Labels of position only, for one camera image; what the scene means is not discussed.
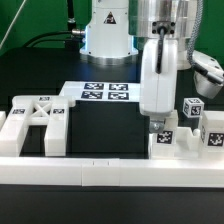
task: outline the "metal bracket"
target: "metal bracket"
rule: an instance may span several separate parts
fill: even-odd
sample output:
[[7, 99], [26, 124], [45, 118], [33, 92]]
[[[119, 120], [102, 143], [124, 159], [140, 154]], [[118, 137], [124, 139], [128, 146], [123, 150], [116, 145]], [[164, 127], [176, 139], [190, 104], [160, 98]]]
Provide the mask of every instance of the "metal bracket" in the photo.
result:
[[149, 131], [151, 133], [162, 133], [165, 127], [165, 120], [150, 120]]

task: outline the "white cube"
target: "white cube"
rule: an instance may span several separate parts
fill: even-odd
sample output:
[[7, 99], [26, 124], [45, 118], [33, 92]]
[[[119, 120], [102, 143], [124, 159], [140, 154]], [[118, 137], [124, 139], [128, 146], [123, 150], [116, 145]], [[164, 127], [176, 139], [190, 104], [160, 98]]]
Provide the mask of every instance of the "white cube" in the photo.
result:
[[200, 120], [200, 158], [224, 159], [224, 112], [204, 111]]
[[183, 105], [183, 113], [188, 118], [198, 118], [204, 110], [204, 102], [199, 98], [185, 98]]

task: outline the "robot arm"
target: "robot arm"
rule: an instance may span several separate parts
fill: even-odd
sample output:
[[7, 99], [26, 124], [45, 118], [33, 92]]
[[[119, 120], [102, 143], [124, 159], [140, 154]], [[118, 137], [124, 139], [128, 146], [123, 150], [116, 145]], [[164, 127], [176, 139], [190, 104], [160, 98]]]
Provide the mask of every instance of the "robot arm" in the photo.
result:
[[[222, 88], [223, 71], [204, 66], [202, 55], [194, 53], [203, 0], [138, 0], [136, 8], [133, 18], [137, 25], [132, 34], [148, 38], [142, 58], [140, 111], [150, 116], [150, 132], [158, 133], [174, 110], [178, 68], [192, 67], [198, 92], [209, 98]], [[180, 65], [178, 58], [183, 55]]]

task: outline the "black tabletop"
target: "black tabletop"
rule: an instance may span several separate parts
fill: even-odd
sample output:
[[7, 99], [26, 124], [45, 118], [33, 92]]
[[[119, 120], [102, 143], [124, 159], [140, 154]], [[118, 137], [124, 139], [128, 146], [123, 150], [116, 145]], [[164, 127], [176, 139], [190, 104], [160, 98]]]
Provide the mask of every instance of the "black tabletop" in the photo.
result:
[[[140, 64], [106, 67], [63, 49], [13, 49], [0, 57], [0, 110], [8, 113], [14, 96], [58, 95], [65, 81], [139, 83]], [[199, 96], [193, 72], [178, 72], [179, 125], [197, 126], [181, 113], [184, 98], [199, 97], [205, 109], [224, 110], [223, 96], [223, 90], [214, 100]], [[67, 157], [148, 157], [149, 118], [139, 113], [138, 103], [78, 101], [70, 115]], [[21, 156], [44, 156], [44, 134], [44, 127], [31, 127]], [[223, 207], [223, 189], [0, 186], [3, 224], [217, 224], [223, 223]]]

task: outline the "black cable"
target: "black cable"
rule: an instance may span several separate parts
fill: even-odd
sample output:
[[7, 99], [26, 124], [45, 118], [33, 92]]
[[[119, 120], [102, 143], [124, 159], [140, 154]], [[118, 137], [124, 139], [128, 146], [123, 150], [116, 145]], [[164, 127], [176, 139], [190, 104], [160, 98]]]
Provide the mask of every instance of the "black cable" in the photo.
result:
[[165, 28], [161, 28], [159, 30], [159, 41], [158, 41], [158, 57], [157, 57], [157, 64], [156, 64], [156, 73], [160, 74], [162, 71], [162, 59], [163, 59], [163, 42], [165, 36]]
[[32, 39], [30, 39], [28, 42], [26, 42], [23, 47], [28, 47], [30, 44], [32, 44], [34, 41], [39, 40], [43, 37], [49, 37], [49, 36], [57, 36], [57, 35], [64, 35], [64, 34], [72, 34], [72, 31], [57, 31], [57, 32], [51, 32], [51, 33], [44, 33], [41, 35], [38, 35]]
[[67, 0], [67, 8], [68, 8], [68, 23], [67, 23], [68, 30], [72, 30], [76, 28], [73, 0]]
[[72, 38], [72, 39], [43, 39], [43, 40], [39, 40], [36, 41], [35, 43], [33, 43], [30, 47], [35, 47], [37, 44], [42, 43], [42, 42], [60, 42], [60, 41], [70, 41], [70, 42], [80, 42], [82, 43], [82, 39], [81, 38]]
[[60, 41], [71, 41], [71, 39], [43, 39], [43, 40], [39, 40], [34, 42], [32, 45], [30, 45], [30, 47], [35, 47], [37, 44], [40, 44], [42, 42], [60, 42]]

